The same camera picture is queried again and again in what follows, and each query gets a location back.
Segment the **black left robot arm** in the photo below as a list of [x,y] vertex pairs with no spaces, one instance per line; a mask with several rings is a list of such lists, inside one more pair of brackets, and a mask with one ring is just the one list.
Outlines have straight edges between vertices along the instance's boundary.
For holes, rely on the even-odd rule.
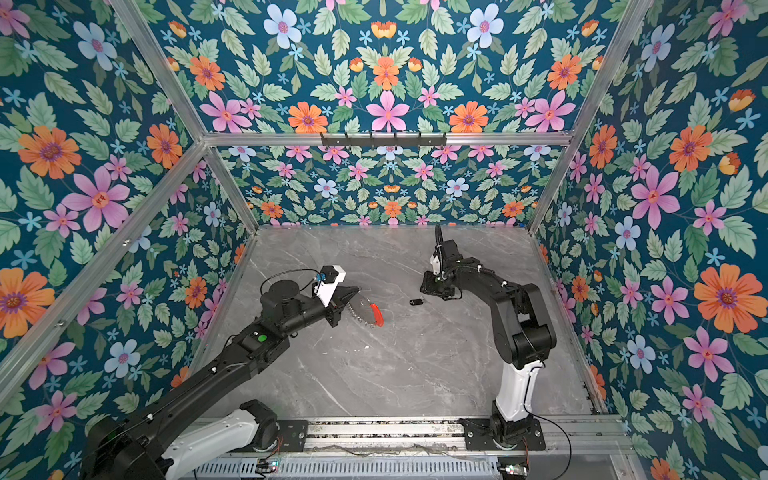
[[274,436],[272,412],[250,401],[224,427],[190,426],[209,408],[256,377],[289,347],[298,331],[321,320],[337,326],[360,292],[342,275],[316,282],[311,295],[292,280],[274,283],[260,299],[260,314],[207,365],[170,393],[123,420],[106,418],[92,427],[79,476],[82,479],[176,479],[199,465],[253,442],[257,432]]

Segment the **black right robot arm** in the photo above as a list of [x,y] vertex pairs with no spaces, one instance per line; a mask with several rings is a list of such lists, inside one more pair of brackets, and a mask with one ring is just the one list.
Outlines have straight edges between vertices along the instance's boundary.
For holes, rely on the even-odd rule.
[[533,431],[532,396],[538,374],[557,345],[539,287],[508,281],[474,257],[463,256],[455,241],[434,227],[431,269],[420,291],[444,301],[471,293],[489,308],[493,342],[503,361],[500,389],[492,404],[488,431],[500,445]]

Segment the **black hook rack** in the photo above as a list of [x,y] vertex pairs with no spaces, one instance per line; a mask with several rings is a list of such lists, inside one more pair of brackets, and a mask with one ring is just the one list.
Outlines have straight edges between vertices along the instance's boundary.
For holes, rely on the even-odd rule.
[[435,133],[357,133],[321,134],[321,145],[325,147],[399,146],[403,148],[440,147],[448,144],[446,134]]

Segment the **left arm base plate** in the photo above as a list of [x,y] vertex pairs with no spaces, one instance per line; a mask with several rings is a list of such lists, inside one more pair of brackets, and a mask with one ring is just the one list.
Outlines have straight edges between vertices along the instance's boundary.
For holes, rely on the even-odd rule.
[[240,452],[297,453],[303,452],[308,439],[309,422],[306,420],[270,420],[259,426],[255,436]]

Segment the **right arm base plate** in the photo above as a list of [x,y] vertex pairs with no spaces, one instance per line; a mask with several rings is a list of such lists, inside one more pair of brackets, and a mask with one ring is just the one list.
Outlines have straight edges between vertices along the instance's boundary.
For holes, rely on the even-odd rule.
[[517,422],[501,417],[460,418],[468,451],[544,451],[546,443],[540,422],[529,416]]

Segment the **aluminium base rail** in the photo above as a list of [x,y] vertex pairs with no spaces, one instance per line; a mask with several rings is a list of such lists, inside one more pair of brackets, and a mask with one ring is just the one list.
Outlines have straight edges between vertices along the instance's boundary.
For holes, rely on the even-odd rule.
[[[363,456],[429,455],[459,457],[532,458],[536,456],[619,456],[632,455],[635,449],[620,422],[613,415],[565,415],[540,422],[544,451],[468,451],[459,417],[317,417],[309,422],[308,439],[303,454],[341,454]],[[259,426],[253,415],[237,410],[223,418],[194,422],[176,437],[168,434],[140,435],[142,445],[160,458],[180,461],[208,461],[240,452],[255,436]]]

